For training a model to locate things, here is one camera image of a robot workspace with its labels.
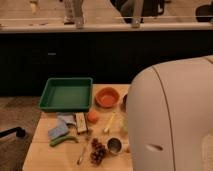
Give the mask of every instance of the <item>grape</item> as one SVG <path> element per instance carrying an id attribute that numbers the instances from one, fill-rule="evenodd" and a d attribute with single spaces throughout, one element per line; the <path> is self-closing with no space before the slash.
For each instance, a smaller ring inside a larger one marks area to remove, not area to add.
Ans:
<path id="1" fill-rule="evenodd" d="M 90 154 L 91 163 L 94 165 L 99 165 L 101 164 L 103 158 L 106 156 L 107 150 L 105 146 L 98 141 L 97 138 L 93 138 L 91 146 L 93 149 Z"/>

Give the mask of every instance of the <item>plastic container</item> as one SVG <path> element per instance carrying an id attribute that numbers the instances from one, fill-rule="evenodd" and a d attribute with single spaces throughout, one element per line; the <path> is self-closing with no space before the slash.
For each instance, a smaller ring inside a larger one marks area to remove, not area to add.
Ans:
<path id="1" fill-rule="evenodd" d="M 50 78 L 39 108 L 44 112 L 88 112 L 92 101 L 92 78 Z"/>

